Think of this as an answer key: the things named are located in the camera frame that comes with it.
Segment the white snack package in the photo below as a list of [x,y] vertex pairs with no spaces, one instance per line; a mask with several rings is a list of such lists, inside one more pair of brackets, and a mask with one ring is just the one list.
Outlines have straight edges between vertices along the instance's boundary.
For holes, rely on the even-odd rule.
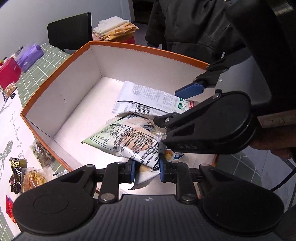
[[126,81],[117,96],[112,113],[133,112],[155,117],[172,112],[181,114],[196,104],[198,104],[196,101],[184,100],[163,91]]
[[131,158],[149,167],[158,162],[165,146],[164,133],[149,120],[137,115],[117,116],[83,142],[115,156]]
[[154,119],[154,117],[156,116],[162,116],[162,115],[168,114],[167,112],[164,112],[162,110],[154,109],[152,107],[142,105],[132,101],[115,101],[115,104],[112,110],[113,114],[118,115],[118,114],[129,113],[129,112],[151,119],[151,120]]
[[[189,165],[189,159],[183,152],[173,152],[171,149],[166,148],[164,157],[168,162],[179,161]],[[136,173],[134,186],[129,190],[146,187],[158,174],[160,174],[159,163],[154,168],[142,164]]]

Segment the purple box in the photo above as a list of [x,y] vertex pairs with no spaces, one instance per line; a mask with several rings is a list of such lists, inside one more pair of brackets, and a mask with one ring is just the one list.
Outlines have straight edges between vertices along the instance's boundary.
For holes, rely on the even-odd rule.
[[40,45],[28,44],[15,60],[25,73],[42,55],[44,55],[44,52]]

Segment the stack of folded clothes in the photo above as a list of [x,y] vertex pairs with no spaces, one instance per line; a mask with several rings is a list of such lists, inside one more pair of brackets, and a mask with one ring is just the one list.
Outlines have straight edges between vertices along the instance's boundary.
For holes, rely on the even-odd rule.
[[93,29],[93,34],[96,40],[109,41],[133,34],[137,29],[138,27],[128,20],[115,16],[99,21],[98,26]]

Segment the black candy package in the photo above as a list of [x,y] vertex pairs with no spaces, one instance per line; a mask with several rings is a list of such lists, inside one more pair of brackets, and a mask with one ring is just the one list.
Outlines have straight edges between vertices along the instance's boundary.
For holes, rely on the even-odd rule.
[[22,186],[21,186],[22,169],[27,168],[28,163],[24,159],[13,158],[13,157],[11,157],[9,161],[11,164],[11,170],[13,172],[13,174],[9,179],[11,192],[18,194],[22,189]]

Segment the white wall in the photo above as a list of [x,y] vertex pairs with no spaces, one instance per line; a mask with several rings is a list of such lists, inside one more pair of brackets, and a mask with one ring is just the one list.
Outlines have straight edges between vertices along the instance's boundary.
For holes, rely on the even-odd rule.
[[8,0],[0,8],[0,59],[30,41],[48,43],[49,23],[85,12],[93,28],[113,16],[131,20],[128,0]]

